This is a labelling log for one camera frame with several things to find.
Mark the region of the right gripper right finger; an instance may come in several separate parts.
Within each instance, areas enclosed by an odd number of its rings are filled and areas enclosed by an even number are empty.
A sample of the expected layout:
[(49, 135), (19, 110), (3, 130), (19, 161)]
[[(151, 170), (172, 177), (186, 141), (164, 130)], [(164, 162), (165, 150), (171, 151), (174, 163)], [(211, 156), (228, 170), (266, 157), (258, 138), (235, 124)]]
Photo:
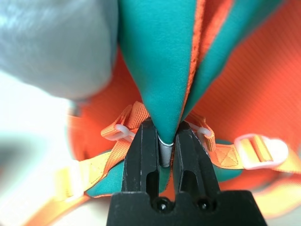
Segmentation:
[(173, 180), (176, 194), (217, 195), (220, 188), (210, 157), (186, 122), (175, 136)]

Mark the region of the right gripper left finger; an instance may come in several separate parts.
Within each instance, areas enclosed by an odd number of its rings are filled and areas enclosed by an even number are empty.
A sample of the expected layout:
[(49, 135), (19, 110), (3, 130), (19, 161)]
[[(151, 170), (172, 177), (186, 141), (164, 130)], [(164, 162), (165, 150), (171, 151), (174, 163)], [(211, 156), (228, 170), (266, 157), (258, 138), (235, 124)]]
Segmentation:
[(126, 154), (121, 191), (159, 194), (158, 134), (150, 117), (141, 123)]

